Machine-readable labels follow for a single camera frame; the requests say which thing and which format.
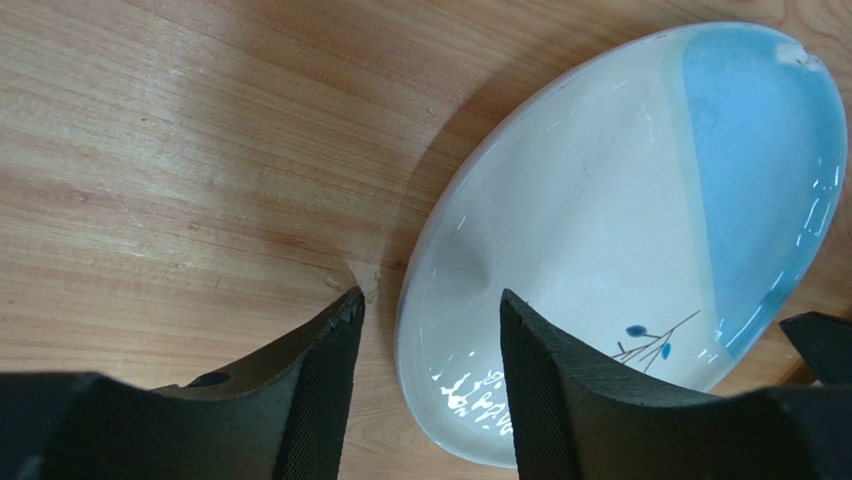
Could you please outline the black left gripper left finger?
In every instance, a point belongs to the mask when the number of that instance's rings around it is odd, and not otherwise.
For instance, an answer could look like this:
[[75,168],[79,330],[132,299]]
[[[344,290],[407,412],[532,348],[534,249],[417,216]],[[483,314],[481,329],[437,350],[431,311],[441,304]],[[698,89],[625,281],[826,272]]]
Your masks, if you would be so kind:
[[185,386],[139,389],[95,372],[1,377],[5,479],[334,479],[365,298]]

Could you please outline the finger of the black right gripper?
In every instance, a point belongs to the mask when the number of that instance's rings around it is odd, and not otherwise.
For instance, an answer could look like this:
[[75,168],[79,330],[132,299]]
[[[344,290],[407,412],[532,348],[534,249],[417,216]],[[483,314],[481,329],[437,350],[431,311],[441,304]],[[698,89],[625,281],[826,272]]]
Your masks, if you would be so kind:
[[779,326],[823,385],[851,384],[851,322],[820,312],[782,320]]

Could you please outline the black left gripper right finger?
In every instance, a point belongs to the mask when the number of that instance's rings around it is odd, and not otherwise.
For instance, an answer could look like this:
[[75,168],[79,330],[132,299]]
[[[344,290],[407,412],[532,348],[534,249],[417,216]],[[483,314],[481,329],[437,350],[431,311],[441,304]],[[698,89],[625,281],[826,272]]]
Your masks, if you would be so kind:
[[717,397],[604,355],[505,290],[500,342],[523,479],[847,479],[851,384]]

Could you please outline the light blue plate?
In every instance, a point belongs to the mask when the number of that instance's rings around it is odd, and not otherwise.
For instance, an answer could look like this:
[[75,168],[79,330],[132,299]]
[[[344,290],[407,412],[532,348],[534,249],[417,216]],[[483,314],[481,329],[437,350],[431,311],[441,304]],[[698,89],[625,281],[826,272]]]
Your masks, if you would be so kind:
[[812,264],[846,171],[843,101],[802,43],[681,26],[555,79],[469,155],[408,263],[395,359],[426,436],[515,464],[499,304],[708,391]]

